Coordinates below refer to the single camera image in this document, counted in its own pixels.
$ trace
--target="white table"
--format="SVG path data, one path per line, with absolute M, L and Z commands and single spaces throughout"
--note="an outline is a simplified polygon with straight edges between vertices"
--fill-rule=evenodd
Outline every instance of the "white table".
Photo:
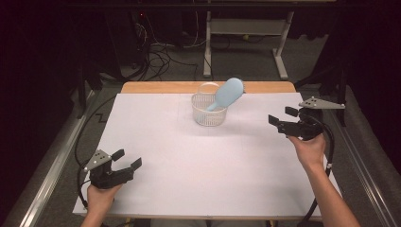
M 303 217 L 314 199 L 313 192 L 292 144 L 268 123 L 269 114 L 296 121 L 284 114 L 284 109 L 299 108 L 301 96 L 245 94 L 229 107 L 224 123 L 212 128 L 193 120 L 191 96 L 118 95 L 98 148 L 109 154 L 121 148 L 126 151 L 113 163 L 114 170 L 139 157 L 143 165 L 117 194 L 109 215 Z M 331 180 L 338 188 L 333 176 Z M 82 191 L 86 197 L 86 187 Z M 85 215 L 80 200 L 73 213 Z M 320 218 L 319 209 L 313 218 Z

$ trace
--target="white mesh basket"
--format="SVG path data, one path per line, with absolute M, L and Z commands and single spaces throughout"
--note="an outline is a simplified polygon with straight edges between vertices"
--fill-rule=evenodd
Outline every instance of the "white mesh basket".
M 203 126 L 221 125 L 227 114 L 227 108 L 216 107 L 212 112 L 205 111 L 206 108 L 215 101 L 215 94 L 203 93 L 201 91 L 204 86 L 217 86 L 214 82 L 205 82 L 199 88 L 198 92 L 192 95 L 192 115 L 194 120 Z

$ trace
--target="metal stand leg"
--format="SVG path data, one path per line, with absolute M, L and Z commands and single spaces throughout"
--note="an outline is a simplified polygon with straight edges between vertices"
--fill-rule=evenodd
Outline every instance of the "metal stand leg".
M 210 78 L 212 76 L 212 51 L 210 49 L 210 20 L 211 12 L 207 12 L 206 19 L 206 49 L 204 50 L 204 61 L 203 61 L 203 76 Z
M 281 53 L 283 52 L 284 44 L 286 43 L 289 27 L 291 26 L 292 16 L 294 12 L 291 11 L 287 15 L 286 24 L 283 27 L 283 31 L 281 33 L 281 40 L 278 49 L 272 49 L 273 56 L 277 65 L 278 72 L 280 74 L 280 79 L 288 80 L 288 75 L 286 71 L 286 67 L 284 66 L 283 59 L 281 58 Z

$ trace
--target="metal bracket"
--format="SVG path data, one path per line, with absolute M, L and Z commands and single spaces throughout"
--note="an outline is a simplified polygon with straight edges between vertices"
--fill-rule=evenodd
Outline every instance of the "metal bracket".
M 334 102 L 324 101 L 316 97 L 312 97 L 299 104 L 301 107 L 308 109 L 345 109 L 344 104 L 337 104 Z
M 83 169 L 84 172 L 88 172 L 89 170 L 92 170 L 102 164 L 105 164 L 112 160 L 112 156 L 107 154 L 101 149 L 98 149 L 94 156 L 92 156 L 91 160 L 89 160 L 89 163 L 86 165 L 86 167 Z

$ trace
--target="dark background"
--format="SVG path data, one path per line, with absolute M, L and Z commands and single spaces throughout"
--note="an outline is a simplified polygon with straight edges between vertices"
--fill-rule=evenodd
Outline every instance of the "dark background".
M 50 0 L 2 2 L 0 128 L 3 199 L 0 223 L 72 111 L 74 103 L 70 95 L 78 86 L 80 60 L 89 60 L 89 63 L 84 63 L 85 79 L 98 89 L 97 73 L 107 71 L 118 78 L 121 74 L 118 64 L 135 59 L 135 54 L 130 53 L 136 53 L 138 47 L 133 33 L 113 30 L 113 25 L 119 23 L 130 27 L 124 16 L 111 19 L 111 14 L 71 14 L 61 8 L 61 2 Z M 327 10 L 296 12 L 288 37 L 296 39 L 306 34 L 309 39 L 314 39 L 330 34 L 315 72 L 333 62 L 340 63 L 381 146 L 401 172 L 396 143 L 401 126 L 398 104 L 401 98 L 398 87 L 401 35 L 397 29 L 395 5 L 389 1 L 375 1 L 374 4 L 371 9 L 342 14 Z M 146 13 L 157 26 L 160 36 L 175 45 L 181 44 L 183 30 L 190 35 L 196 33 L 191 19 L 193 15 L 188 12 Z M 232 11 L 219 16 L 258 17 L 258 13 L 263 17 L 260 11 L 250 14 Z M 204 18 L 205 13 L 200 12 L 200 31 L 205 30 Z M 204 37 L 204 32 L 200 32 L 200 36 Z M 96 48 L 99 45 L 105 47 L 99 50 Z M 330 88 L 329 91 L 336 91 L 339 74 L 328 73 L 312 82 L 322 82 Z

